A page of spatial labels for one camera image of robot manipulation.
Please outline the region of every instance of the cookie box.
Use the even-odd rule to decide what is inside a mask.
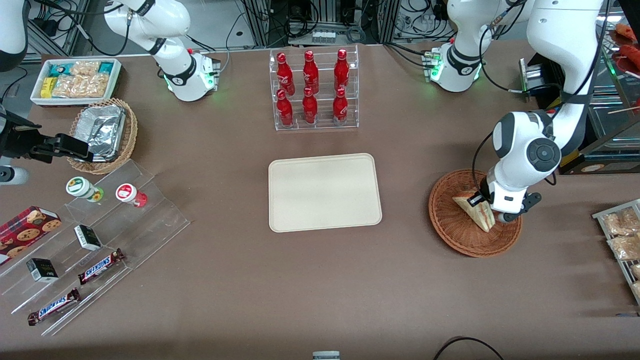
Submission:
[[[0,265],[20,254],[61,224],[57,214],[31,206],[0,226]]]
[[[102,97],[80,97],[80,98],[43,98],[40,96],[40,91],[42,89],[42,85],[45,83],[45,78],[49,76],[49,72],[52,67],[57,65],[62,65],[66,63],[73,63],[74,61],[100,61],[102,63],[113,63],[113,67],[111,68],[111,73],[109,75],[109,82],[107,83],[107,88],[104,92],[104,96]],[[47,60],[42,64],[42,68],[40,69],[40,74],[38,75],[38,79],[33,87],[33,91],[31,92],[31,101],[42,107],[64,107],[64,106],[84,106],[88,104],[93,104],[95,102],[108,100],[113,95],[115,91],[116,84],[118,82],[118,76],[120,75],[120,68],[122,65],[117,59],[114,58],[71,58],[71,59],[51,59]]]

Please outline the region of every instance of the clear acrylic display stand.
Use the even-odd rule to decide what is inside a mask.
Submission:
[[[12,314],[24,317],[24,325],[28,326],[30,313],[77,288],[82,301],[64,307],[34,326],[42,335],[53,335],[187,227],[189,221],[164,197],[152,179],[144,168],[129,160],[95,184],[104,190],[100,202],[76,198],[57,210],[62,225],[0,267],[1,296],[12,305]],[[133,184],[147,194],[147,204],[135,208],[116,199],[116,188],[123,183]],[[80,246],[74,232],[78,224],[93,228],[102,242],[100,250],[89,251]],[[78,274],[117,248],[126,258],[81,286]],[[26,266],[30,258],[51,260],[59,279],[49,284],[35,282]]]
[[[316,94],[318,101],[318,120],[314,125],[308,124],[304,119],[302,109],[302,99],[304,98],[305,80],[302,69],[305,66],[304,49],[290,48],[271,50],[269,54],[269,77],[271,79],[271,100],[273,102],[273,118],[275,120],[276,130],[304,130],[304,129],[340,129],[349,127],[358,127],[360,124],[358,98],[360,96],[358,83],[358,47],[351,46],[327,46],[313,47],[314,59],[318,66],[320,77],[320,91]],[[345,49],[347,51],[347,62],[349,63],[349,85],[346,88],[346,99],[349,104],[347,108],[347,121],[343,126],[337,126],[333,123],[333,100],[335,98],[335,89],[333,86],[333,68],[338,58],[338,50]],[[293,83],[296,86],[296,93],[289,97],[291,106],[293,107],[293,126],[284,127],[278,116],[278,108],[276,102],[276,91],[280,88],[278,82],[278,62],[276,55],[285,53],[287,55],[287,63],[293,71]]]

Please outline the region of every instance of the wicker basket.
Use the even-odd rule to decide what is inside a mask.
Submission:
[[[484,177],[476,171],[476,179]],[[462,254],[487,258],[507,251],[522,231],[522,217],[503,224],[496,221],[486,233],[462,210],[453,197],[462,191],[475,190],[471,169],[450,172],[438,180],[429,195],[429,217],[436,232],[449,246]]]
[[[115,169],[119,168],[124,164],[130,157],[133,152],[133,148],[136,145],[136,135],[138,135],[138,121],[136,120],[136,114],[131,111],[129,105],[126,102],[120,99],[109,99],[101,102],[96,102],[95,104],[89,105],[89,107],[98,107],[98,106],[107,106],[107,105],[118,105],[123,109],[127,110],[127,117],[125,118],[124,130],[122,131],[122,140],[120,141],[120,149],[119,155],[116,160],[110,163],[83,163],[81,161],[76,161],[71,158],[67,158],[71,166],[82,172],[88,172],[94,175],[104,175],[108,174]],[[76,126],[78,124],[78,120],[80,119],[80,114],[76,116],[76,120],[71,125],[71,130],[69,131],[69,135],[73,136],[76,133]]]

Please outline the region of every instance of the red bottle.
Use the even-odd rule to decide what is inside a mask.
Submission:
[[[305,121],[311,125],[315,124],[318,115],[318,101],[309,86],[305,88],[305,98],[302,99],[302,108],[305,110]]]
[[[335,77],[333,83],[335,91],[338,91],[341,86],[347,88],[349,84],[349,64],[347,63],[347,51],[345,49],[338,50],[338,61],[336,61],[333,68],[333,76]]]
[[[280,122],[284,127],[293,126],[293,108],[291,103],[287,99],[287,94],[282,89],[278,89],[276,93],[278,96],[278,102],[276,107],[278,108],[278,115],[280,116]]]
[[[283,88],[288,96],[293,96],[296,93],[296,87],[293,85],[293,71],[287,63],[287,56],[284,53],[278,53],[276,56],[278,59],[278,82],[280,88]]]
[[[314,52],[311,50],[305,51],[305,67],[302,69],[302,73],[305,77],[305,86],[309,86],[314,94],[320,91],[320,78],[318,75],[318,65],[314,60]]]
[[[339,88],[335,92],[336,97],[333,100],[333,123],[342,126],[347,121],[347,99],[344,97],[344,88]]]

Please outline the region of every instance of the snickers bar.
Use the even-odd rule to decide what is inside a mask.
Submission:
[[[71,304],[72,302],[79,302],[79,301],[80,301],[80,293],[76,288],[74,288],[73,290],[71,290],[70,293],[52,302],[46,307],[41,308],[40,311],[35,311],[34,313],[29,314],[29,317],[27,318],[27,321],[29,322],[29,326],[34,326],[35,324],[41,322],[47,316],[55,313],[56,311],[59,311],[63,307]]]
[[[78,278],[80,279],[80,285],[84,285],[89,280],[91,280],[94,277],[97,277],[98,275],[102,274],[111,265],[117,263],[118,261],[122,260],[123,258],[124,258],[124,254],[122,254],[122,251],[120,250],[120,248],[118,248],[114,252],[110,253],[109,256],[107,256],[106,258],[102,259],[102,261],[100,261],[96,265],[93,265],[91,268],[89,268],[89,270],[87,270],[84,273],[78,275]]]

